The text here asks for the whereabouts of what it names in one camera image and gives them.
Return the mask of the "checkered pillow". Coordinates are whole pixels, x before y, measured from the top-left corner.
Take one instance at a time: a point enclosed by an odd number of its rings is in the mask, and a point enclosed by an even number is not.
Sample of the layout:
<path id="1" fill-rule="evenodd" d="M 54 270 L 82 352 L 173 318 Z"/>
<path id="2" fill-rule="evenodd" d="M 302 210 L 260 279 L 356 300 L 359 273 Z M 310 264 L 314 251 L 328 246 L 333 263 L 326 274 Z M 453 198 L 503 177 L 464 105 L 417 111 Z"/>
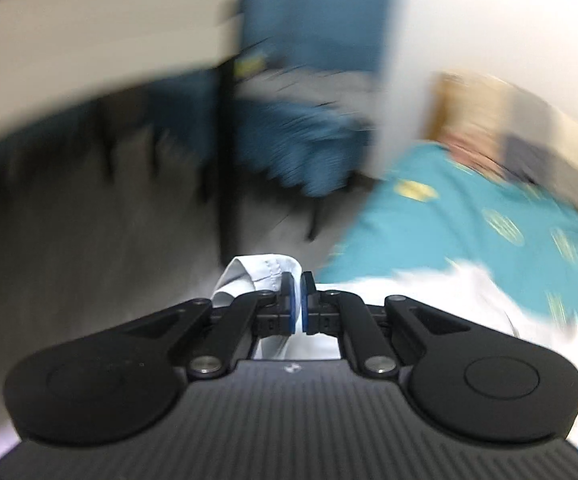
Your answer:
<path id="1" fill-rule="evenodd" d="M 427 139 L 491 180 L 543 188 L 578 211 L 578 122 L 516 84 L 447 70 L 434 84 Z"/>

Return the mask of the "white desk with black legs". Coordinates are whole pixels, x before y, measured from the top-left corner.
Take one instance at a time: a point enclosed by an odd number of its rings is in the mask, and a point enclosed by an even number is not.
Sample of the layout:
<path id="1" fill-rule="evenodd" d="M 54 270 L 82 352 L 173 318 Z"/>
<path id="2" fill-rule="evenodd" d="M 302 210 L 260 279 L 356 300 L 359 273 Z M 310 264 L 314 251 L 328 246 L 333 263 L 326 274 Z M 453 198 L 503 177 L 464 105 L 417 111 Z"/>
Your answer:
<path id="1" fill-rule="evenodd" d="M 235 0 L 0 0 L 0 140 L 63 107 L 216 67 L 219 257 L 238 250 Z"/>

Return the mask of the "blue covered chair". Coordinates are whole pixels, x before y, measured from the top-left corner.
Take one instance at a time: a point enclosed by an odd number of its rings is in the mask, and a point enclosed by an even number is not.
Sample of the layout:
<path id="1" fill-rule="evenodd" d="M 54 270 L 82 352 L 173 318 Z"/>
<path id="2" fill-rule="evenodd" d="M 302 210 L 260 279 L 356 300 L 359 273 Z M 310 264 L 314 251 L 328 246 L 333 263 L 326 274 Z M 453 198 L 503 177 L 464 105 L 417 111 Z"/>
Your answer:
<path id="1" fill-rule="evenodd" d="M 377 127 L 393 0 L 241 0 L 238 157 L 312 202 L 362 165 Z"/>

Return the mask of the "grey cloth on chair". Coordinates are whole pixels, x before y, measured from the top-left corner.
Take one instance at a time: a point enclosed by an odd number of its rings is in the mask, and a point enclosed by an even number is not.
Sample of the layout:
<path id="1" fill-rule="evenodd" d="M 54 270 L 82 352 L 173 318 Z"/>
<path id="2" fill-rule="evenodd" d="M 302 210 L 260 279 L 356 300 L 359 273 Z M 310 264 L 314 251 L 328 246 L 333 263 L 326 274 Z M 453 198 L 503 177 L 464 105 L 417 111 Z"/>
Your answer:
<path id="1" fill-rule="evenodd" d="M 238 86 L 237 96 L 254 101 L 281 101 L 338 108 L 370 116 L 375 111 L 376 84 L 370 74 L 347 70 L 284 68 L 265 70 Z"/>

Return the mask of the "teal patterned bed sheet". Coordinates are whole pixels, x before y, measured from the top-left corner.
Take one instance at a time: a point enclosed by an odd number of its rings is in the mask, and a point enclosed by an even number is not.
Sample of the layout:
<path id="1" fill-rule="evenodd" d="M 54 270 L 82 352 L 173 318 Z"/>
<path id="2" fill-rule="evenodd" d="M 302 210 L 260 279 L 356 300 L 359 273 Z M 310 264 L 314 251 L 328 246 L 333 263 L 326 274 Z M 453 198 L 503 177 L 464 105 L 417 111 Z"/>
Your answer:
<path id="1" fill-rule="evenodd" d="M 318 281 L 366 301 L 401 294 L 552 349 L 578 370 L 578 213 L 494 182 L 437 143 L 388 171 Z M 569 435 L 578 448 L 578 417 Z"/>

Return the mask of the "white t-shirt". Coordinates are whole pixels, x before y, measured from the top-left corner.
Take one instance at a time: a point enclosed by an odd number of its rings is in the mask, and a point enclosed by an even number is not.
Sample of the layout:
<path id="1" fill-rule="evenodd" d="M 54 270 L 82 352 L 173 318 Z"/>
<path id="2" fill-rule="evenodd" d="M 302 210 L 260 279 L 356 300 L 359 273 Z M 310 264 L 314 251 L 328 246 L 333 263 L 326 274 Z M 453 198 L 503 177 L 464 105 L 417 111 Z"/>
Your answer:
<path id="1" fill-rule="evenodd" d="M 279 292 L 281 274 L 289 272 L 299 278 L 303 269 L 292 257 L 285 255 L 241 256 L 231 260 L 219 278 L 212 295 L 215 307 L 227 307 L 246 292 L 269 289 Z M 418 268 L 396 271 L 392 278 L 353 278 L 340 283 L 318 283 L 319 290 L 337 289 L 360 296 L 369 306 L 382 307 L 390 292 L 404 294 L 449 314 L 464 318 L 492 330 L 538 344 L 570 361 L 578 370 L 578 317 L 565 322 L 550 321 L 546 315 L 530 313 L 495 285 L 489 270 L 480 264 L 458 260 L 443 270 Z M 332 339 L 306 336 L 300 326 L 297 334 L 287 339 L 272 337 L 254 352 L 256 359 L 333 359 Z M 570 443 L 578 448 L 578 414 L 570 433 Z"/>

